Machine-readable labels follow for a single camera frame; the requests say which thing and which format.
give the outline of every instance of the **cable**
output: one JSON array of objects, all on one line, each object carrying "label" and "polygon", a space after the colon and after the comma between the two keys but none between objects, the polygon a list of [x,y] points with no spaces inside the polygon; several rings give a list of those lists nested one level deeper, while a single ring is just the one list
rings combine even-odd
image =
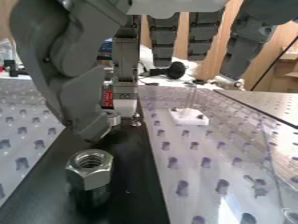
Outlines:
[{"label": "cable", "polygon": [[297,42],[297,40],[298,40],[298,36],[294,38],[294,40],[291,41],[291,43],[289,44],[289,46],[286,47],[286,49],[282,51],[282,53],[278,55],[278,57],[275,58],[275,60],[270,64],[270,66],[267,67],[266,71],[263,72],[262,76],[260,77],[260,79],[256,82],[256,84],[254,84],[253,88],[250,89],[250,91],[254,91],[256,87],[258,86],[260,82],[263,80],[263,78],[267,75],[269,71],[271,70],[273,66],[277,64],[277,61],[279,60],[279,58],[282,57],[282,55],[287,52],[287,50],[294,45],[294,43]]}]

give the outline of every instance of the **gray robot arm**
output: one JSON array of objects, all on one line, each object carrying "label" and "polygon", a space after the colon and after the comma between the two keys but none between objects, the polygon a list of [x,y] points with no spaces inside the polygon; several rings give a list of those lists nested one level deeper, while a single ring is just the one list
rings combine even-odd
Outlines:
[{"label": "gray robot arm", "polygon": [[271,39],[277,25],[298,16],[297,0],[245,0],[230,30],[221,75],[238,80]]},{"label": "gray robot arm", "polygon": [[21,0],[11,16],[36,87],[63,124],[85,141],[97,141],[111,128],[99,105],[104,70],[95,66],[96,54],[125,25],[129,7],[126,0]]}]

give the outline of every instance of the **black cable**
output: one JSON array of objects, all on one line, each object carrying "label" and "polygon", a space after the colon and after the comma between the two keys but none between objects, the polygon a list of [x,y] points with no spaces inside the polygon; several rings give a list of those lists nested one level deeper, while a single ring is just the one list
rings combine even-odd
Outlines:
[{"label": "black cable", "polygon": [[138,63],[142,66],[144,72],[148,72],[148,68],[146,68],[145,64],[142,63],[142,61],[138,61]]},{"label": "black cable", "polygon": [[286,47],[286,49],[282,51],[282,53],[278,55],[278,57],[275,58],[275,60],[270,64],[270,66],[267,67],[266,71],[263,72],[262,76],[260,77],[260,79],[256,82],[256,84],[254,84],[254,86],[253,86],[253,88],[252,88],[250,91],[254,91],[254,89],[258,86],[260,82],[263,80],[263,77],[267,75],[267,73],[271,70],[273,66],[277,64],[277,61],[279,60],[279,58],[282,57],[282,55],[287,52],[287,50],[290,49],[290,47],[293,46],[293,44],[297,42],[297,40],[298,40],[298,36],[294,38],[294,40],[291,41],[291,43],[289,44],[289,46]]}]

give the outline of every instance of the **robotic arm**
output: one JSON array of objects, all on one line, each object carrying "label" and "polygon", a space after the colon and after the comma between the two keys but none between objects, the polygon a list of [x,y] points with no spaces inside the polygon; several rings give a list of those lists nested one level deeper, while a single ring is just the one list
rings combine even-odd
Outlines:
[{"label": "robotic arm", "polygon": [[[157,66],[172,60],[178,18],[190,12],[189,58],[202,60],[221,24],[226,0],[20,0],[11,17],[19,55],[63,124],[88,142],[109,132],[100,108],[104,70],[96,55],[114,37],[114,106],[129,117],[137,102],[138,17],[148,14]],[[221,74],[238,80],[275,25],[297,17],[297,0],[245,0],[232,27]]]}]

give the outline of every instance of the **metal table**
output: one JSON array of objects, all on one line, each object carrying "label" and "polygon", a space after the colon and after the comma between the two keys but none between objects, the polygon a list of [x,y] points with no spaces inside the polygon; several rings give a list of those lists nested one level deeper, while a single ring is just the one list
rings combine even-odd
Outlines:
[{"label": "metal table", "polygon": [[[298,209],[297,129],[232,95],[206,89],[197,90],[192,107],[208,115],[209,126],[177,125],[169,109],[186,106],[189,91],[140,87],[145,123],[138,128],[124,123],[100,142],[97,147],[116,157],[113,197],[105,209],[83,214],[69,203],[64,165],[87,146],[64,130],[31,165],[29,175],[21,173],[24,180],[11,197],[7,193],[1,199],[8,198],[0,222],[242,224],[254,217],[257,223],[282,224],[285,211]],[[5,161],[16,169],[15,159]]]}]

